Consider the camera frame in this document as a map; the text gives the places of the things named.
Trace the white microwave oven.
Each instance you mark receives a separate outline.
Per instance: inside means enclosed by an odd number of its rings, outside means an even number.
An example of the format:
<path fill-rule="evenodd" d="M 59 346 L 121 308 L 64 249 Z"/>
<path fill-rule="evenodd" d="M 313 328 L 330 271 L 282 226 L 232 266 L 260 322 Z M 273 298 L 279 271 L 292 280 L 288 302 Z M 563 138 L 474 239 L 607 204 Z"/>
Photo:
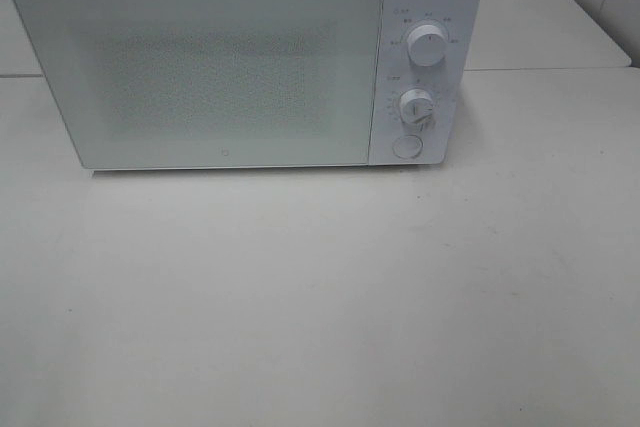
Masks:
<path fill-rule="evenodd" d="M 92 171 L 433 165 L 479 0 L 12 0 Z"/>

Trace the white microwave door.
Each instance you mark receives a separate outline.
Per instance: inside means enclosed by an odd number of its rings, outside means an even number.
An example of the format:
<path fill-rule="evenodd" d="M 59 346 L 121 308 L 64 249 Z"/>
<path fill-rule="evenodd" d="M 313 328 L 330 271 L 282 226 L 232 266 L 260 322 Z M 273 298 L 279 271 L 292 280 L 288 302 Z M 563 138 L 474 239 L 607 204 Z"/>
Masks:
<path fill-rule="evenodd" d="M 381 0 L 14 0 L 91 170 L 359 165 Z"/>

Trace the white microwave knob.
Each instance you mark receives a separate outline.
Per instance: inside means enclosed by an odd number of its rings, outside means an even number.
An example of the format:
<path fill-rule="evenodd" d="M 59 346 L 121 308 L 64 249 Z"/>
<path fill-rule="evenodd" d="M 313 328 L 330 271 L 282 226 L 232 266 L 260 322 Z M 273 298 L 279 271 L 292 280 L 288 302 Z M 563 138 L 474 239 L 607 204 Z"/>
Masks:
<path fill-rule="evenodd" d="M 432 67 L 444 59 L 448 42 L 448 33 L 442 25 L 421 23 L 407 34 L 408 56 L 419 67 Z"/>
<path fill-rule="evenodd" d="M 402 122 L 409 126 L 427 123 L 434 112 L 435 102 L 431 94 L 423 89 L 404 92 L 398 100 L 398 110 Z"/>

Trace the round microwave door button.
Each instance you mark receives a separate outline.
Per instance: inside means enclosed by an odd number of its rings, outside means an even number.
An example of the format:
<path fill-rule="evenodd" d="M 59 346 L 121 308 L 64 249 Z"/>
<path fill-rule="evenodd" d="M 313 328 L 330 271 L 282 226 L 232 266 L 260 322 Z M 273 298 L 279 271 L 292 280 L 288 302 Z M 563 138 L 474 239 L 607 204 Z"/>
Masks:
<path fill-rule="evenodd" d="M 397 138 L 392 145 L 393 153 L 400 159 L 417 158 L 423 149 L 423 142 L 416 135 L 405 135 Z"/>

